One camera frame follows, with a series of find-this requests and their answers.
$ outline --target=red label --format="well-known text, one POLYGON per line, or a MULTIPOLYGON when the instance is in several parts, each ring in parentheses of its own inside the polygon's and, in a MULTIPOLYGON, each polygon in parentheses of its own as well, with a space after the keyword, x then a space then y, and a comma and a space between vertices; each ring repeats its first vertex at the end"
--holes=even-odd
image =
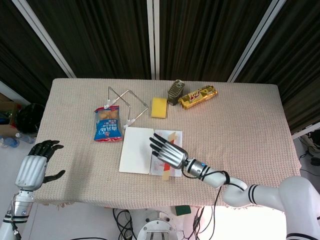
POLYGON ((200 91, 195 92, 194 94, 192 94, 190 96, 190 102, 192 102, 193 100, 195 100, 197 97, 199 97, 200 95, 200 91))

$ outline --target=white floor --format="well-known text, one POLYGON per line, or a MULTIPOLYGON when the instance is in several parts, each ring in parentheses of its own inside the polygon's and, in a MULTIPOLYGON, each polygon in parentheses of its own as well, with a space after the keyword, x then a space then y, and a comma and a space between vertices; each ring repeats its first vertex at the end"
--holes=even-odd
MULTIPOLYGON (((297 141, 295 144, 298 156, 304 154, 303 146, 297 141)), ((18 148, 0 148, 0 213, 7 211, 13 194, 18 190, 14 185, 16 175, 23 157, 28 154, 31 147, 30 144, 22 142, 18 148)), ((302 168, 312 171, 315 175, 320 175, 320 167, 310 166, 307 157, 302 159, 302 168)), ((314 175, 309 174, 306 177, 319 182, 319 177, 314 175)), ((191 231, 190 224, 195 212, 196 208, 193 207, 192 214, 186 215, 184 218, 183 226, 186 237, 191 231)), ((207 225, 210 216, 211 208, 206 207, 201 221, 201 229, 207 225)), ((201 239, 209 239, 212 229, 213 221, 208 229, 200 235, 201 239)), ((119 230, 111 209, 84 203, 75 203, 59 209, 54 205, 35 204, 22 234, 22 239, 70 240, 83 237, 101 237, 115 240, 118 236, 119 230)), ((285 237, 286 220, 282 212, 264 207, 245 209, 217 207, 216 209, 216 228, 213 238, 215 240, 283 240, 285 237)))

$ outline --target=beige tablecloth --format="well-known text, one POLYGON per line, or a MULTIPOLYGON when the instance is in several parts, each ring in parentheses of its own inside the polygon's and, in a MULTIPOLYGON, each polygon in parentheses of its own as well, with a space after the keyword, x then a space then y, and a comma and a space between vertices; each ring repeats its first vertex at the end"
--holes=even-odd
MULTIPOLYGON (((278 186, 299 175, 299 161, 281 104, 271 84, 186 82, 185 93, 214 85, 218 95, 188 110, 167 108, 167 118, 151 118, 153 97, 167 97, 172 81, 137 79, 55 79, 37 142, 60 140, 64 148, 51 158, 47 175, 66 170, 42 185, 41 203, 84 202, 98 206, 138 209, 174 205, 213 205, 217 190, 196 179, 119 172, 123 142, 95 142, 94 110, 108 97, 131 89, 149 110, 132 127, 183 131, 183 148, 217 170, 248 185, 278 186)), ((126 113, 120 105, 120 111, 126 113)))

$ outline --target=green object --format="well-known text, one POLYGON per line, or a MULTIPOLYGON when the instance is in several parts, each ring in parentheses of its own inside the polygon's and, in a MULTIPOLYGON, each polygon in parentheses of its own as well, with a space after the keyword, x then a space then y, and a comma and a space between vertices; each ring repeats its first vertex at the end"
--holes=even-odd
POLYGON ((175 206, 175 213, 177 216, 190 214, 191 208, 189 205, 175 206))

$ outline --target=electrical cord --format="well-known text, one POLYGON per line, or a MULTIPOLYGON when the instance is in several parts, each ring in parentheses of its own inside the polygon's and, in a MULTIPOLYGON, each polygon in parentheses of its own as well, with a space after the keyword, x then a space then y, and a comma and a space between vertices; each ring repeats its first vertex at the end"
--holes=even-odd
POLYGON ((115 220, 115 222, 116 222, 116 226, 118 227, 118 229, 119 229, 119 231, 120 231, 118 240, 120 240, 121 237, 122 237, 123 240, 131 240, 133 237, 134 237, 135 239, 137 239, 137 237, 136 237, 135 234, 134 234, 133 223, 132 223, 132 218, 131 218, 130 212, 129 212, 128 210, 121 210, 121 211, 116 215, 116 209, 113 208, 113 209, 112 209, 112 214, 113 214, 113 218, 114 218, 114 220, 115 220), (119 222, 119 216, 120 216, 121 214, 123 214, 123 213, 124 213, 125 218, 126 218, 127 220, 128 220, 128 218, 127 218, 126 213, 129 214, 129 220, 128 220, 128 222, 127 222, 125 225, 122 225, 122 224, 119 222), (128 231, 131 232, 131 236, 130 236, 129 238, 127 238, 127 232, 128 232, 128 231))
POLYGON ((301 138, 301 137, 299 137, 299 140, 300 140, 300 142, 301 142, 302 144, 304 144, 304 145, 307 147, 307 150, 305 151, 305 154, 302 154, 302 155, 299 157, 299 160, 302 159, 302 158, 304 158, 305 156, 309 155, 309 156, 311 156, 311 162, 310 162, 311 165, 319 167, 319 166, 320 166, 320 158, 319 158, 319 157, 315 157, 313 154, 311 154, 311 153, 309 152, 309 148, 311 148, 312 150, 314 150, 314 148, 313 148, 312 146, 309 146, 309 145, 307 145, 306 143, 304 143, 304 142, 302 141, 302 138, 301 138))
POLYGON ((314 174, 314 173, 312 173, 312 172, 310 172, 310 171, 308 171, 308 170, 305 170, 305 169, 300 169, 300 171, 305 171, 305 172, 307 172, 307 173, 310 173, 310 174, 313 175, 313 176, 320 177, 320 175, 316 175, 316 174, 314 174))
MULTIPOLYGON (((213 171, 213 172, 210 172, 210 173, 206 173, 206 174, 204 174, 204 175, 202 175, 202 176, 188 176, 188 175, 186 175, 185 172, 184 172, 184 165, 182 165, 182 167, 181 167, 181 172, 182 172, 182 174, 183 174, 186 178, 188 178, 188 179, 200 179, 200 178, 206 177, 206 176, 211 175, 211 174, 216 174, 216 173, 224 174, 224 175, 226 175, 226 177, 228 176, 228 178, 229 178, 229 175, 228 175, 228 173, 227 173, 226 171, 213 171)), ((189 237, 186 237, 186 236, 185 236, 185 233, 182 231, 182 233, 183 233, 183 238, 182 238, 181 240, 183 240, 183 239, 190 240, 190 238, 191 238, 193 235, 194 235, 195 240, 200 240, 198 234, 203 233, 203 232, 209 227, 209 225, 210 225, 210 223, 211 223, 211 220, 212 220, 212 218, 213 218, 213 230, 212 230, 211 237, 209 238, 210 240, 212 239, 212 237, 213 237, 214 234, 215 234, 215 229, 216 229, 216 205, 217 205, 218 198, 219 198, 219 195, 220 195, 220 192, 221 192, 222 187, 223 187, 223 186, 221 186, 221 187, 219 188, 219 190, 218 190, 218 193, 217 193, 217 195, 216 195, 216 197, 215 197, 215 200, 214 200, 213 208, 211 207, 211 218, 210 218, 210 221, 209 221, 209 223, 207 224, 207 226, 200 232, 200 228, 201 228, 201 226, 200 226, 200 220, 201 220, 201 217, 202 217, 203 212, 204 212, 204 209, 205 209, 205 207, 203 207, 203 208, 201 209, 200 215, 198 215, 199 209, 197 210, 197 212, 196 212, 196 214, 195 214, 195 217, 194 217, 194 220, 193 220, 193 225, 192 225, 192 233, 190 234, 189 237)))
POLYGON ((209 227, 211 221, 212 221, 212 217, 213 217, 213 213, 214 213, 214 209, 213 207, 211 206, 211 217, 210 217, 210 220, 209 220, 209 223, 207 224, 207 226, 200 232, 200 234, 202 234, 205 230, 207 230, 207 228, 209 227))

